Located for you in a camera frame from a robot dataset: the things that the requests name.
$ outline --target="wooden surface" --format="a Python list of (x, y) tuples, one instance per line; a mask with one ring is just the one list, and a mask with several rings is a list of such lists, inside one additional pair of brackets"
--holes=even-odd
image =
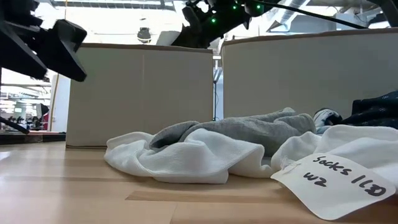
[[(0, 223), (329, 223), (277, 182), (166, 184), (122, 174), (103, 150), (0, 146)], [(334, 223), (397, 223), (397, 198)]]

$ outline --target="white partition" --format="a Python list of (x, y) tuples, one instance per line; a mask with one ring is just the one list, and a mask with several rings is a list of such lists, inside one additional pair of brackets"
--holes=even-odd
[(398, 89), (398, 29), (265, 36), (224, 43), (224, 117), (287, 106), (343, 117), (353, 100)]
[(105, 146), (133, 131), (211, 121), (210, 50), (86, 44), (77, 55), (88, 77), (71, 84), (68, 146)]

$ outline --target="cloth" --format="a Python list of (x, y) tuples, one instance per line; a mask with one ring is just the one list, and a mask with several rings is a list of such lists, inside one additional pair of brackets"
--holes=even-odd
[(398, 91), (377, 98), (355, 100), (352, 115), (339, 124), (398, 129)]
[(327, 153), (350, 159), (390, 180), (398, 188), (398, 130), (386, 127), (337, 125), (323, 136), (305, 133), (288, 139), (272, 156), (277, 172), (292, 161), (313, 153)]
[(322, 108), (313, 117), (317, 134), (323, 134), (332, 125), (339, 123), (343, 118), (336, 111)]
[(288, 138), (300, 136), (307, 131), (316, 131), (310, 115), (297, 115), (292, 108), (285, 108), (265, 115), (226, 118), (207, 123), (189, 121), (176, 124), (157, 133), (149, 147), (159, 150), (176, 142), (184, 142), (192, 132), (201, 128), (236, 140), (261, 144), (265, 149), (264, 157), (272, 157)]
[(261, 164), (264, 147), (260, 144), (203, 128), (161, 150), (149, 147), (153, 138), (136, 132), (110, 139), (105, 161), (128, 174), (171, 183), (224, 184), (228, 173), (254, 178), (273, 173), (268, 164)]

